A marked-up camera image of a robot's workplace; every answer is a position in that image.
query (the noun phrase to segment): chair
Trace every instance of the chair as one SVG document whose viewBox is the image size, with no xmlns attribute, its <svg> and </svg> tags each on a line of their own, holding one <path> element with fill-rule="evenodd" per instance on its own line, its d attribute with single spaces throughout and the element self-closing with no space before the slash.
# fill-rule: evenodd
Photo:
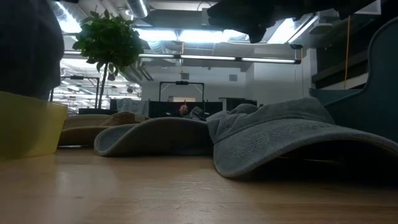
<svg viewBox="0 0 398 224">
<path fill-rule="evenodd" d="M 382 26 L 369 45 L 369 78 L 360 91 L 311 90 L 336 124 L 398 142 L 398 17 Z"/>
</svg>

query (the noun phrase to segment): wooden table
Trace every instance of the wooden table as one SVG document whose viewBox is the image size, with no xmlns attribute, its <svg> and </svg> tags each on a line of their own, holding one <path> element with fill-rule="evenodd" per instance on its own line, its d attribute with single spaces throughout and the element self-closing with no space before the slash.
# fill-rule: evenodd
<svg viewBox="0 0 398 224">
<path fill-rule="evenodd" d="M 238 182 L 202 157 L 71 149 L 0 164 L 1 224 L 398 223 L 398 190 Z"/>
</svg>

